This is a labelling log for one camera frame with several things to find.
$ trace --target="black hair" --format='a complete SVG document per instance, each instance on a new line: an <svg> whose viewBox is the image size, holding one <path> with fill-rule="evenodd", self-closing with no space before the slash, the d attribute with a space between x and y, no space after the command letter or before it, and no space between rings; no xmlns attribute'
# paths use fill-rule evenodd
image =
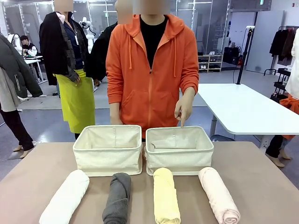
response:
<svg viewBox="0 0 299 224"><path fill-rule="evenodd" d="M24 40L28 40L28 41L29 41L28 37L25 36L25 35L21 36L21 37L20 37L20 40L21 40L21 41L24 41Z"/></svg>

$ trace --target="brown tabletop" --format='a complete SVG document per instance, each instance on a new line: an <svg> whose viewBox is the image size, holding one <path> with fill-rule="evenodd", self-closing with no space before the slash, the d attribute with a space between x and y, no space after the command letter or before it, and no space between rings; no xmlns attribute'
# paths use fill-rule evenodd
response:
<svg viewBox="0 0 299 224"><path fill-rule="evenodd" d="M73 143L42 143L0 182L0 224L37 224L68 174ZM298 224L299 191L250 142L216 142L212 167L237 205L240 224ZM92 177L71 224L100 224L111 177ZM175 176L182 224L217 224L197 176ZM128 224L154 224L153 178L132 176Z"/></svg>

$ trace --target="pink rolled towel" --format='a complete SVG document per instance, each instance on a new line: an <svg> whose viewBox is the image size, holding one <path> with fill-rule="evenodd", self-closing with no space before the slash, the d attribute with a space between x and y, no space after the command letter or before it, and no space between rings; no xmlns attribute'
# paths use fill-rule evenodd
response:
<svg viewBox="0 0 299 224"><path fill-rule="evenodd" d="M237 224L241 218L240 212L219 173L211 167L206 167L198 176L217 221L220 224Z"/></svg>

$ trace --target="desk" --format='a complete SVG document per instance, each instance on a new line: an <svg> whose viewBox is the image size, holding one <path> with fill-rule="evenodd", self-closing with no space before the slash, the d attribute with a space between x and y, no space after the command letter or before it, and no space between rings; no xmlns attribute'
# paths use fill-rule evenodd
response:
<svg viewBox="0 0 299 224"><path fill-rule="evenodd" d="M271 135L299 134L299 115L243 84L199 84L198 93L214 115L210 135L217 120L231 134L262 135L261 149Z"/></svg>
<svg viewBox="0 0 299 224"><path fill-rule="evenodd" d="M50 199L77 169L73 143L42 143L0 182L0 223L38 224ZM237 205L239 224L299 223L299 191L251 142L214 142L212 167ZM128 224L154 224L153 177L132 177ZM102 223L111 177L92 177L70 224ZM218 224L197 176L175 176L182 223Z"/></svg>
<svg viewBox="0 0 299 224"><path fill-rule="evenodd" d="M47 82L46 79L43 78L43 74L42 74L42 71L41 71L41 67L39 66L39 63L41 60L39 60L40 58L42 58L43 56L36 56L36 57L33 57L32 59L25 59L24 61L26 62L26 64L28 64L32 71L33 71L33 74L35 75L36 77L36 80L39 84L42 84L42 83L45 83ZM36 70L35 68L33 67L33 63L37 63L37 67L38 67L38 72L39 72L39 75L40 75L40 78L41 78L41 81L39 81L39 78L38 78L38 75L36 73Z"/></svg>

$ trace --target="fabric basket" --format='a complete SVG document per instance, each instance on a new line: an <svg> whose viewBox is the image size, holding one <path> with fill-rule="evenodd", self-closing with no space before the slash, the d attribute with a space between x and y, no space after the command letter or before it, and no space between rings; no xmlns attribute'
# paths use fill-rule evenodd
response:
<svg viewBox="0 0 299 224"><path fill-rule="evenodd" d="M173 175L198 175L211 166L214 145L202 127L152 128L146 131L146 171L167 168Z"/></svg>
<svg viewBox="0 0 299 224"><path fill-rule="evenodd" d="M141 127L134 125L88 126L73 151L78 169L89 177L142 172Z"/></svg>

